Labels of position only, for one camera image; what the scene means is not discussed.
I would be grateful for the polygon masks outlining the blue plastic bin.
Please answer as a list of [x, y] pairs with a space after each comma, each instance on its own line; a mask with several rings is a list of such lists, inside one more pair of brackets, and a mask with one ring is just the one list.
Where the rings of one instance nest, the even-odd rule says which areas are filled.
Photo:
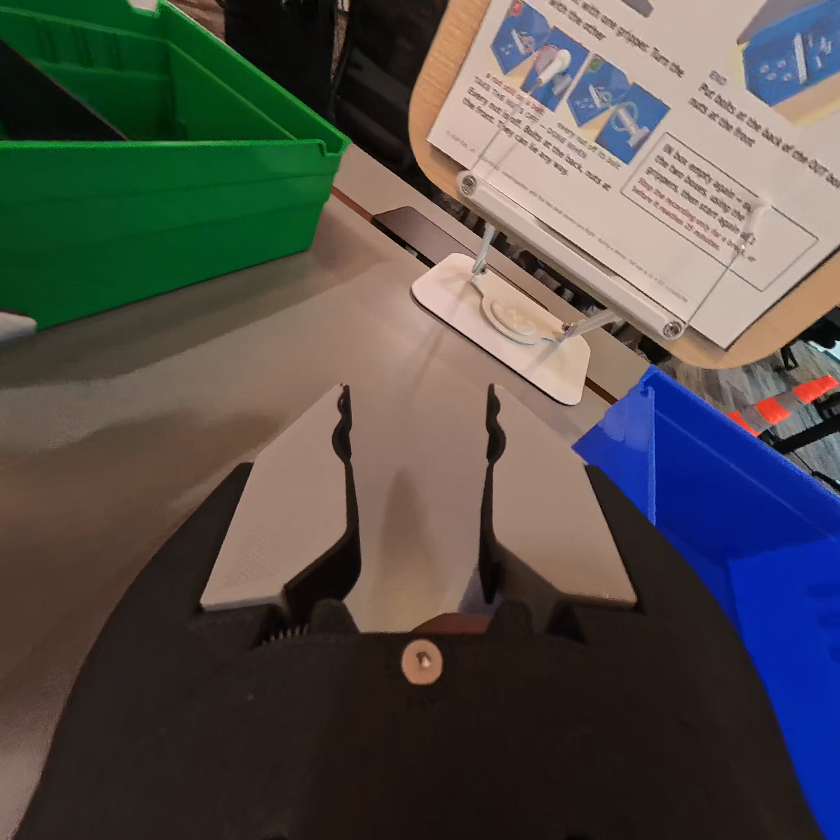
[[715, 596], [768, 691], [816, 821], [839, 838], [837, 493], [653, 367], [573, 450]]

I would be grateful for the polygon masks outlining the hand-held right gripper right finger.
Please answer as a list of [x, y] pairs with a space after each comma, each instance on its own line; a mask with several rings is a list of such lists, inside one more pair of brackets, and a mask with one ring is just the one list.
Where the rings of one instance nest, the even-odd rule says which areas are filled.
[[572, 447], [498, 384], [486, 397], [478, 585], [486, 604], [636, 604], [605, 514]]

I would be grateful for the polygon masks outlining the dark brown desk flap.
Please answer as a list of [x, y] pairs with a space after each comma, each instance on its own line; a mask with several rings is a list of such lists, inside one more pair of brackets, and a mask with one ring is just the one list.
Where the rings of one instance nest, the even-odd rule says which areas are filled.
[[374, 215], [373, 226], [395, 242], [426, 268], [433, 268], [453, 254], [460, 254], [475, 261], [476, 254], [455, 237], [421, 215], [410, 206]]

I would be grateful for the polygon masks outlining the orange traffic cone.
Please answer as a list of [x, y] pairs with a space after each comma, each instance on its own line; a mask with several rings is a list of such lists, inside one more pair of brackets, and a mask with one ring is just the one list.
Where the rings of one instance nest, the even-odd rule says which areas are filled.
[[730, 412], [727, 417], [747, 434], [757, 438], [782, 424], [803, 406], [813, 404], [818, 398], [837, 387], [837, 379], [831, 375], [825, 375], [794, 385], [780, 394], [766, 397], [743, 409]]

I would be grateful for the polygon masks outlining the green plastic bin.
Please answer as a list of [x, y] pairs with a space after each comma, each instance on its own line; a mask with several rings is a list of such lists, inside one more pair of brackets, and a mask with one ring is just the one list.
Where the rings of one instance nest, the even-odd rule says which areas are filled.
[[2, 312], [37, 331], [295, 255], [350, 140], [169, 2], [2, 2], [127, 141], [2, 140]]

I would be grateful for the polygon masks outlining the black office chair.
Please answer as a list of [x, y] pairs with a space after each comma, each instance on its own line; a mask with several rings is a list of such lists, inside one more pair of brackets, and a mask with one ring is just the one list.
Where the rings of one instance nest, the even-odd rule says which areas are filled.
[[446, 1], [226, 1], [225, 39], [362, 151], [428, 192], [408, 136], [410, 101]]

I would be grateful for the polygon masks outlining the black bin divider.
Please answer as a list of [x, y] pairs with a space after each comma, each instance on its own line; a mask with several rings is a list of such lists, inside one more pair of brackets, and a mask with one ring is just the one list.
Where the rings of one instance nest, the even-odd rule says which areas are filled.
[[128, 138], [55, 79], [1, 42], [2, 140], [110, 142]]

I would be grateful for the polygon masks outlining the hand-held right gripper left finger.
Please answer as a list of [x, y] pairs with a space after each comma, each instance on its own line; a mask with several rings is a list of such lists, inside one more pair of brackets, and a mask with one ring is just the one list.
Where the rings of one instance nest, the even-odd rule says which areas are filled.
[[311, 615], [361, 575], [350, 387], [338, 384], [256, 457], [201, 596], [220, 612]]

